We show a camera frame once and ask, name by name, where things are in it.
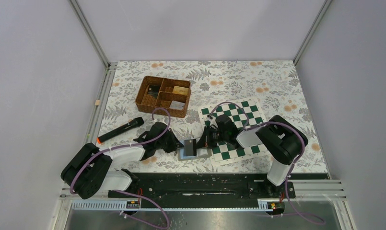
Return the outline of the silver metal card holder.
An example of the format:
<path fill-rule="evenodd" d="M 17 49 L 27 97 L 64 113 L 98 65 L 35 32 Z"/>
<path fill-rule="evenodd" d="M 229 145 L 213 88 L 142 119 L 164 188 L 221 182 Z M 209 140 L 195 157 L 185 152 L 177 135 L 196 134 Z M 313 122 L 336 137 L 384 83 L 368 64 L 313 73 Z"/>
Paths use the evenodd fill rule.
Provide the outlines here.
<path fill-rule="evenodd" d="M 177 151 L 179 161 L 206 159 L 212 156 L 210 149 L 197 149 L 195 152 L 191 148 L 182 148 Z"/>

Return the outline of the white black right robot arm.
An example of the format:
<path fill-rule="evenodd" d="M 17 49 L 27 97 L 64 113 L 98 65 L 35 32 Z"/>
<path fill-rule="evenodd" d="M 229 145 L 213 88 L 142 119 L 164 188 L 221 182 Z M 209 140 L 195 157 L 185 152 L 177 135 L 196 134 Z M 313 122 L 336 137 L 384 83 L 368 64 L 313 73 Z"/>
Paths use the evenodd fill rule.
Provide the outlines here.
<path fill-rule="evenodd" d="M 239 130 L 226 115 L 215 119 L 215 124 L 205 126 L 202 136 L 185 141 L 185 152 L 197 154 L 198 149 L 215 149 L 222 142 L 234 149 L 244 149 L 264 145 L 274 158 L 264 185 L 265 193 L 277 197 L 283 192 L 283 182 L 288 178 L 294 164 L 304 153 L 307 137 L 279 115 L 269 121 Z"/>

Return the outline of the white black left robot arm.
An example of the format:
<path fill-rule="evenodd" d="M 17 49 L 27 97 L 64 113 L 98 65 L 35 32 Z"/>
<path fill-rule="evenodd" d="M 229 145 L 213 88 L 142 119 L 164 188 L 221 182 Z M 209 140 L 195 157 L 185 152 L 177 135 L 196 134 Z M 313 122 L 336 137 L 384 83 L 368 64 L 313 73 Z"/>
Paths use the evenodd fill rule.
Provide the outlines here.
<path fill-rule="evenodd" d="M 155 122 L 129 144 L 100 150 L 93 143 L 85 144 L 61 172 L 61 179 L 71 194 L 88 199 L 97 192 L 120 190 L 132 197 L 138 192 L 137 178 L 119 167 L 127 162 L 143 161 L 156 151 L 175 152 L 184 145 L 164 122 Z"/>

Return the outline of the silver cards in basket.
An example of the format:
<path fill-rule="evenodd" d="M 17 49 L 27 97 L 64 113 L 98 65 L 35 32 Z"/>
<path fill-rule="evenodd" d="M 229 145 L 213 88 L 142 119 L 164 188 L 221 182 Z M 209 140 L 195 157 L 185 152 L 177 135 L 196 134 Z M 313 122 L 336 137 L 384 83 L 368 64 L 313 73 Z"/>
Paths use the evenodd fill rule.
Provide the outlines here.
<path fill-rule="evenodd" d="M 185 103 L 179 101 L 171 101 L 169 108 L 174 110 L 183 110 Z"/>

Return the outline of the gold cards in basket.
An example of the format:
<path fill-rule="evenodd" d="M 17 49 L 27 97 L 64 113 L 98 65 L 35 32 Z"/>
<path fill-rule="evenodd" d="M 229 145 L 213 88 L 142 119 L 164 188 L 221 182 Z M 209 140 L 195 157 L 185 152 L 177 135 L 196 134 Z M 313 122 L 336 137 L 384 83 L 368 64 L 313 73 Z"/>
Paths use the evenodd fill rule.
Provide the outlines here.
<path fill-rule="evenodd" d="M 181 87 L 181 86 L 175 86 L 172 91 L 172 93 L 180 94 L 180 95 L 188 95 L 188 92 L 189 92 L 189 88 Z"/>

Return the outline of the black cards in basket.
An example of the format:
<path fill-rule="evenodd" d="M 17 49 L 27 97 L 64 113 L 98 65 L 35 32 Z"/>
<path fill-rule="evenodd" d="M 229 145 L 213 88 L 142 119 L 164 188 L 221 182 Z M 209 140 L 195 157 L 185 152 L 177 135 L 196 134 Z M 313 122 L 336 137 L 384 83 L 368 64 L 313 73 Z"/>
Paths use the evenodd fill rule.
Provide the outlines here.
<path fill-rule="evenodd" d="M 157 99 L 158 94 L 160 92 L 160 88 L 161 88 L 160 85 L 152 85 L 152 84 L 150 84 L 148 86 L 147 95 L 152 96 L 155 99 Z"/>

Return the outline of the black microphone orange tip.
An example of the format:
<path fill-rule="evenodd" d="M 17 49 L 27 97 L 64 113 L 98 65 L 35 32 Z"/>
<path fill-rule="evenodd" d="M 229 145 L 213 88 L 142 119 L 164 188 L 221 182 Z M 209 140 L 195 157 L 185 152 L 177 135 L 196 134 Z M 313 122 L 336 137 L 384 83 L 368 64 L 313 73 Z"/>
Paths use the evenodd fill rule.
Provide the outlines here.
<path fill-rule="evenodd" d="M 118 127 L 118 128 L 115 128 L 101 136 L 99 136 L 96 141 L 98 144 L 102 144 L 104 143 L 105 141 L 107 140 L 110 140 L 116 136 L 119 136 L 120 134 L 123 134 L 127 131 L 130 131 L 134 128 L 137 128 L 137 127 L 140 127 L 141 125 L 144 124 L 144 120 L 142 117 L 137 117 L 131 121 L 129 121 L 128 123 Z"/>

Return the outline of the green white chessboard mat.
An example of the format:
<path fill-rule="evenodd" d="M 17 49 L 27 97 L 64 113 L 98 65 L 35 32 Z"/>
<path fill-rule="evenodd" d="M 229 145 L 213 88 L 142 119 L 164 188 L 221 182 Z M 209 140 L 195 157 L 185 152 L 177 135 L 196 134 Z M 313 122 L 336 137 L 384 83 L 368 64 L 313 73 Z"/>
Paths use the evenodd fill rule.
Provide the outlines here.
<path fill-rule="evenodd" d="M 238 99 L 232 101 L 231 104 L 226 103 L 219 107 L 216 105 L 210 104 L 198 108 L 200 122 L 203 126 L 215 123 L 208 118 L 213 109 L 215 109 L 212 114 L 214 118 L 225 114 L 239 130 L 243 128 L 244 124 L 247 124 L 246 127 L 248 128 L 260 124 L 266 119 L 258 99 L 254 97 Z M 231 144 L 222 142 L 211 149 L 210 161 L 213 166 L 221 166 L 266 155 L 269 155 L 269 152 L 263 144 L 244 149 L 234 149 Z"/>

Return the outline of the brown woven divided basket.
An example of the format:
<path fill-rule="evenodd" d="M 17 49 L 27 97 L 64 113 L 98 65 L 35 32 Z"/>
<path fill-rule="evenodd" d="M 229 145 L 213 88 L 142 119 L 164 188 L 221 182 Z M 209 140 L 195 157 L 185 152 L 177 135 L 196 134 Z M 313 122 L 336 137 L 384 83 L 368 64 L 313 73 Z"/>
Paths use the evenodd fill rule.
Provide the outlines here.
<path fill-rule="evenodd" d="M 148 86 L 160 85 L 160 92 L 157 99 L 147 95 Z M 180 95 L 172 93 L 175 86 L 189 88 L 188 95 Z M 187 114 L 189 100 L 191 96 L 191 83 L 187 80 L 169 79 L 156 76 L 145 76 L 141 82 L 137 93 L 135 104 L 140 112 L 151 113 L 156 108 L 164 108 L 172 117 L 184 118 Z M 183 110 L 170 109 L 171 101 L 179 101 L 185 103 Z"/>

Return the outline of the floral patterned table mat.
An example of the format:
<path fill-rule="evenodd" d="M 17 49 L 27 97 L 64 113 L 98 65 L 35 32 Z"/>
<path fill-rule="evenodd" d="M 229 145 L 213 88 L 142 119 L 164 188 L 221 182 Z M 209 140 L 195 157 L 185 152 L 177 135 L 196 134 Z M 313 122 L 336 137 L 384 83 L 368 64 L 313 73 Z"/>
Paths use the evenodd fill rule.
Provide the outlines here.
<path fill-rule="evenodd" d="M 202 135 L 199 108 L 224 101 L 257 99 L 266 119 L 280 115 L 308 138 L 296 173 L 327 173 L 328 168 L 291 60 L 286 61 L 122 61 L 117 64 L 99 134 L 142 117 L 144 125 L 99 145 L 105 149 L 127 144 L 152 125 L 152 115 L 138 111 L 137 93 L 145 76 L 186 80 L 191 83 L 187 115 L 171 118 L 179 140 Z"/>

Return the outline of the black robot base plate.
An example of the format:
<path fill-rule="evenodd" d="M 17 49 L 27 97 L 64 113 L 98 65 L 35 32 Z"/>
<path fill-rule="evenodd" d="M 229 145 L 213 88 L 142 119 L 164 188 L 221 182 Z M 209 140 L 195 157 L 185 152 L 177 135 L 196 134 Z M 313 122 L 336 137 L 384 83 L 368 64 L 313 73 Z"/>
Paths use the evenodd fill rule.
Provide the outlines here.
<path fill-rule="evenodd" d="M 130 193 L 162 208 L 257 208 L 258 199 L 295 198 L 293 183 L 275 187 L 264 173 L 135 173 Z"/>

